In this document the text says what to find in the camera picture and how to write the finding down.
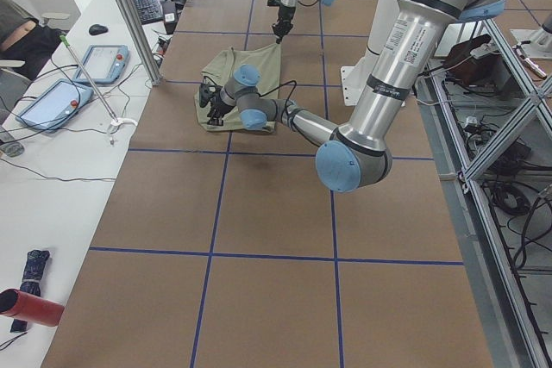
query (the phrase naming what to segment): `white table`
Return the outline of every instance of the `white table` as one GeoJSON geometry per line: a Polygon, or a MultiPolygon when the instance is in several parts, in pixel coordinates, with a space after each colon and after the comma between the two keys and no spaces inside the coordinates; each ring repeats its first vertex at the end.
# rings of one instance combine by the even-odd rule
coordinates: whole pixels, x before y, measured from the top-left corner
{"type": "MultiPolygon", "coordinates": [[[[158,38],[153,29],[165,33],[162,22],[144,26],[150,46],[158,38]]],[[[129,62],[121,78],[127,77],[132,68],[141,62],[115,0],[92,0],[67,39],[80,56],[84,55],[89,45],[127,45],[130,51],[129,62]],[[107,26],[109,32],[90,36],[88,28],[93,23],[107,26]]],[[[53,61],[58,66],[74,63],[63,45],[54,53],[53,61]]],[[[43,72],[53,68],[48,63],[43,72]]],[[[73,72],[71,69],[67,74],[72,76],[73,72]]],[[[64,78],[63,74],[54,72],[37,80],[26,95],[40,95],[59,78],[64,78]]],[[[130,95],[126,116],[139,120],[150,90],[143,66],[140,66],[122,88],[130,95]]],[[[19,103],[14,112],[21,111],[30,102],[32,101],[19,103]]],[[[108,102],[120,115],[127,98],[119,90],[114,90],[108,102]]],[[[105,131],[110,121],[108,112],[96,99],[83,107],[64,127],[105,131]]],[[[12,130],[20,128],[21,124],[11,115],[3,126],[12,130]]],[[[55,134],[38,134],[22,140],[25,146],[23,155],[13,159],[3,155],[3,159],[49,177],[116,178],[134,131],[133,125],[122,126],[115,134],[113,146],[106,134],[96,132],[61,130],[55,134]]],[[[12,132],[18,139],[33,133],[27,129],[12,132]]],[[[62,183],[45,180],[0,161],[0,185],[0,290],[19,288],[26,253],[33,249],[46,249],[52,256],[47,262],[41,283],[42,297],[65,304],[104,211],[113,182],[62,183]]],[[[11,318],[0,317],[0,342],[14,336],[9,333],[12,321],[11,318]]],[[[0,366],[40,366],[54,333],[54,327],[29,324],[27,335],[0,352],[0,366]]]]}

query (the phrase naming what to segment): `brown cardboard mat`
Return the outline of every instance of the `brown cardboard mat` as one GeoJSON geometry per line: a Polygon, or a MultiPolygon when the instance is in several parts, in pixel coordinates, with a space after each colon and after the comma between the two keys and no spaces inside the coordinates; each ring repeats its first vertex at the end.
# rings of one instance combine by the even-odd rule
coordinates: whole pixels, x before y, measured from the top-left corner
{"type": "MultiPolygon", "coordinates": [[[[197,124],[201,69],[274,42],[265,4],[186,6],[43,366],[491,366],[414,99],[387,136],[391,175],[347,195],[281,125],[197,124]]],[[[281,81],[299,104],[350,117],[340,68],[364,53],[375,5],[298,8],[281,81]]]]}

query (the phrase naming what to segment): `person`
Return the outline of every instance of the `person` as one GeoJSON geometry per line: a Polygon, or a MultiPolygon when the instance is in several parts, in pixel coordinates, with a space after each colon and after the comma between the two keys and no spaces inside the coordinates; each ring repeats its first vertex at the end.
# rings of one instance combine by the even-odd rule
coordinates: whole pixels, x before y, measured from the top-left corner
{"type": "Polygon", "coordinates": [[[0,59],[24,60],[14,70],[35,79],[60,44],[59,29],[41,26],[12,0],[0,0],[0,59]]]}

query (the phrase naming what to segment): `fabric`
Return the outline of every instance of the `fabric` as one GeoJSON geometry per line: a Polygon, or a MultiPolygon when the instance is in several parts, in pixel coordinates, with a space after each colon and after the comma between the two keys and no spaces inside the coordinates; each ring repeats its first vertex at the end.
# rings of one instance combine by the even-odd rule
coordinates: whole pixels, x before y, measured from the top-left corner
{"type": "Polygon", "coordinates": [[[24,8],[12,0],[0,0],[0,43],[26,21],[35,20],[24,8]]]}
{"type": "MultiPolygon", "coordinates": [[[[257,85],[260,94],[264,94],[279,85],[279,73],[282,61],[282,46],[276,43],[257,49],[255,51],[236,51],[234,48],[221,51],[203,70],[202,76],[211,78],[219,85],[224,85],[232,76],[234,71],[241,65],[254,65],[260,73],[260,82],[257,85]]],[[[210,105],[205,108],[199,107],[199,92],[196,94],[196,111],[198,113],[198,122],[207,131],[231,131],[243,129],[240,114],[237,108],[232,109],[224,117],[224,125],[218,127],[208,125],[209,117],[207,114],[210,105]]],[[[267,95],[269,99],[278,98],[278,91],[267,95]]],[[[265,132],[274,131],[275,122],[268,122],[264,128],[265,132]]]]}
{"type": "Polygon", "coordinates": [[[64,34],[62,30],[36,25],[33,30],[6,49],[2,57],[24,60],[25,65],[14,68],[14,71],[29,79],[35,79],[61,43],[61,34],[64,34]]]}
{"type": "MultiPolygon", "coordinates": [[[[27,292],[35,296],[41,295],[39,282],[42,280],[44,268],[49,258],[50,252],[48,250],[32,250],[27,253],[27,263],[23,270],[22,283],[19,288],[21,292],[27,292]]],[[[15,319],[11,324],[10,332],[25,332],[26,330],[27,323],[25,321],[15,319]]]]}

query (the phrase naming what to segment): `label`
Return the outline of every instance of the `label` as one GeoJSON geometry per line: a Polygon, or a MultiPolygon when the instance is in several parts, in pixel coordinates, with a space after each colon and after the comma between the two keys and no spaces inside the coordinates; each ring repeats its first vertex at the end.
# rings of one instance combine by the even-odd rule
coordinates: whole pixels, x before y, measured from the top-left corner
{"type": "Polygon", "coordinates": [[[408,29],[408,22],[398,19],[393,26],[389,38],[387,39],[385,49],[395,52],[395,49],[400,45],[401,40],[405,37],[406,30],[408,29]]]}
{"type": "Polygon", "coordinates": [[[400,62],[420,66],[422,57],[434,43],[436,31],[415,22],[398,19],[393,26],[385,49],[392,55],[400,53],[400,62]]]}
{"type": "Polygon", "coordinates": [[[422,58],[433,44],[436,31],[433,28],[414,23],[411,32],[412,35],[407,40],[408,49],[406,49],[402,61],[410,66],[421,66],[425,63],[422,58]]]}

